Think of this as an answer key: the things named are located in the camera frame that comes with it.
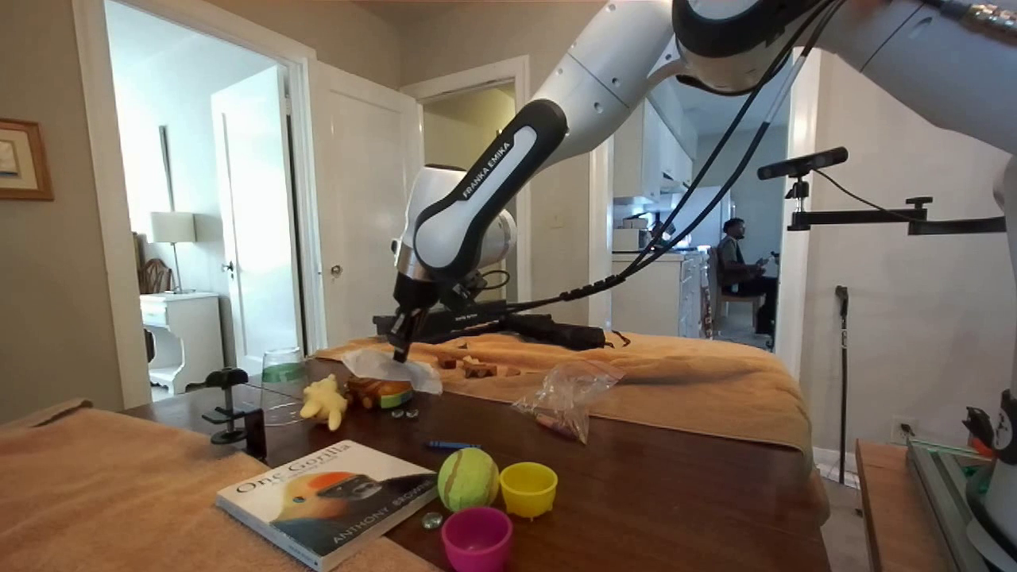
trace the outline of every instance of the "pink cup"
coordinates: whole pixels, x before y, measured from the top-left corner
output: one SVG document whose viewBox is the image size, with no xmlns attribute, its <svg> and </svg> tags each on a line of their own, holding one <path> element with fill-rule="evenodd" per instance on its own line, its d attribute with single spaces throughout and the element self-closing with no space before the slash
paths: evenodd
<svg viewBox="0 0 1017 572">
<path fill-rule="evenodd" d="M 511 546 L 511 518 L 479 506 L 454 512 L 441 527 L 441 544 L 458 572 L 497 572 Z"/>
</svg>

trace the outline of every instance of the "framed picture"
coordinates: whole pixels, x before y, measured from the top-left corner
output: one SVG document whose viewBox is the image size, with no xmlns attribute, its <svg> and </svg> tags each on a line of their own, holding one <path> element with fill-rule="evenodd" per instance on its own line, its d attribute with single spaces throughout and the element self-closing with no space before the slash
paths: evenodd
<svg viewBox="0 0 1017 572">
<path fill-rule="evenodd" d="M 41 132 L 32 119 L 0 116 L 0 201 L 55 201 Z"/>
</svg>

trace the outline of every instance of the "yellow cup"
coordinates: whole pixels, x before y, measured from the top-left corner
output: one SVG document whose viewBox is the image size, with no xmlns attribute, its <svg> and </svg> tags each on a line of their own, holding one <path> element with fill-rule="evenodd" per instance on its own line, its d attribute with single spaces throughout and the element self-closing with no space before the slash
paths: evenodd
<svg viewBox="0 0 1017 572">
<path fill-rule="evenodd" d="M 517 459 L 497 475 L 506 512 L 517 518 L 537 518 L 553 508 L 558 475 L 546 463 Z"/>
</svg>

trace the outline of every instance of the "lamp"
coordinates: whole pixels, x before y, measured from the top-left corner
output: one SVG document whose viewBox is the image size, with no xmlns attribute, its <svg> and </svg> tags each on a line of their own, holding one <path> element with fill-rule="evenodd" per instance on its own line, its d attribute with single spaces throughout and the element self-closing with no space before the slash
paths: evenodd
<svg viewBox="0 0 1017 572">
<path fill-rule="evenodd" d="M 178 274 L 178 283 L 183 283 L 178 241 L 194 241 L 194 212 L 153 212 L 153 241 L 171 244 L 171 269 Z"/>
</svg>

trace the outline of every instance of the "book cover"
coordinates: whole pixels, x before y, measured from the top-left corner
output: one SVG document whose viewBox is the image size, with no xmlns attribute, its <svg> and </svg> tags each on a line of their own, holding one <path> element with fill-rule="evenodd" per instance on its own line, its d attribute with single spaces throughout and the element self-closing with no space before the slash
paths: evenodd
<svg viewBox="0 0 1017 572">
<path fill-rule="evenodd" d="M 311 568 L 332 568 L 434 498 L 434 469 L 336 442 L 219 489 L 217 506 Z"/>
</svg>

